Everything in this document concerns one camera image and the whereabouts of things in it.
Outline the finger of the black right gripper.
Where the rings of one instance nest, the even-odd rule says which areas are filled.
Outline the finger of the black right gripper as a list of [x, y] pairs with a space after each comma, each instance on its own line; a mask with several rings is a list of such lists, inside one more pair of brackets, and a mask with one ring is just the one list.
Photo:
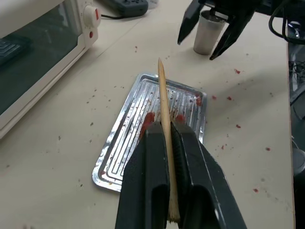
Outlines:
[[202, 8], [203, 8], [203, 0], [192, 0], [190, 5], [187, 7], [183, 16], [182, 24], [178, 35], [178, 40], [177, 40], [178, 45], [180, 45], [182, 41], [194, 29], [195, 25], [199, 20], [200, 12]]
[[210, 60], [216, 59], [237, 41], [244, 28], [253, 17], [254, 12], [254, 10], [238, 10], [232, 15], [229, 15], [227, 20], [228, 27], [210, 56]]

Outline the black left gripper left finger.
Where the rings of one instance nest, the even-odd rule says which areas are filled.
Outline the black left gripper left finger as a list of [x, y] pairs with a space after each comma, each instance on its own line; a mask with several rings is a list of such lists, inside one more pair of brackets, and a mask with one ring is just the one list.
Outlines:
[[154, 122], [125, 166], [115, 229], [165, 229], [169, 197], [166, 142], [161, 124]]

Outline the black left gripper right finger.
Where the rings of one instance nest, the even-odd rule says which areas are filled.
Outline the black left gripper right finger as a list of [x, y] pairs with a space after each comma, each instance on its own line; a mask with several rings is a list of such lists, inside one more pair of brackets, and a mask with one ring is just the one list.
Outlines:
[[179, 229], [247, 229], [220, 165], [187, 125], [172, 122]]

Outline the wooden skewer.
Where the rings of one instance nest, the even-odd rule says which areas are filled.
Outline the wooden skewer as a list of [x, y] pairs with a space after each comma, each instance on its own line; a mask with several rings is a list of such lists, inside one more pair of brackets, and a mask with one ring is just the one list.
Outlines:
[[179, 213], [179, 205], [178, 205], [177, 184], [176, 184], [173, 146], [172, 146], [172, 137], [171, 137], [171, 120], [170, 120], [170, 113], [168, 107], [166, 77], [161, 58], [158, 59], [158, 76], [159, 76], [161, 125], [166, 142], [166, 153], [168, 159], [168, 169], [169, 169], [169, 178], [170, 178], [168, 221], [178, 223], [180, 221], [180, 213]]

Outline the silver metal cup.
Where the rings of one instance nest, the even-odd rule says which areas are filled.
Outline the silver metal cup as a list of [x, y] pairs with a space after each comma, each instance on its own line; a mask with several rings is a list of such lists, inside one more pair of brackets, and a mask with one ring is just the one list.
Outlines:
[[221, 18], [211, 15], [209, 10], [200, 14], [193, 50], [200, 55], [210, 55], [225, 25]]

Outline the red sausage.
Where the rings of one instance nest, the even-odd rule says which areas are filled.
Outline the red sausage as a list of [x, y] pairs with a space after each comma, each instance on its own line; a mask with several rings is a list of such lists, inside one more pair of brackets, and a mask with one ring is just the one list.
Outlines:
[[[154, 112], [149, 112], [145, 116], [144, 122], [143, 122], [142, 127], [141, 127], [139, 139], [142, 138], [142, 136], [144, 135], [145, 130], [149, 127], [149, 125], [154, 122], [154, 117], [155, 117]], [[176, 116], [175, 121], [177, 121], [179, 123], [182, 123], [182, 124], [185, 124], [185, 117], [182, 114], [179, 114], [179, 115]]]

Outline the ribbed silver metal tray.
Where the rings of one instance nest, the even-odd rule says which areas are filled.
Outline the ribbed silver metal tray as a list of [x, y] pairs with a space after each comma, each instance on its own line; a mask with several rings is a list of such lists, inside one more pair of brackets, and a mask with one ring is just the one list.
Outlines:
[[[167, 80], [170, 116], [183, 115], [186, 124], [203, 142], [206, 123], [207, 94], [182, 83]], [[123, 171], [131, 157], [147, 113], [153, 112], [159, 121], [159, 79], [155, 74], [143, 73], [136, 77], [118, 118], [103, 145], [92, 171], [92, 180], [100, 188], [119, 192]]]

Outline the dark grey controller device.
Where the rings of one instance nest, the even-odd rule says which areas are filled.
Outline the dark grey controller device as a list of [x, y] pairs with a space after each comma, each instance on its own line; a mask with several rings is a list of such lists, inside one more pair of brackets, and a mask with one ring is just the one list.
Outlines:
[[124, 18], [143, 16], [148, 10], [147, 0], [99, 0], [108, 9]]

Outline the white toaster oven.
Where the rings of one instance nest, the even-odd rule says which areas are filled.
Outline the white toaster oven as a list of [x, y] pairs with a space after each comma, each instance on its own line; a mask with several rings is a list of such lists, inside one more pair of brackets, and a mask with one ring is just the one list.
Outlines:
[[0, 139], [93, 46], [93, 0], [0, 0]]

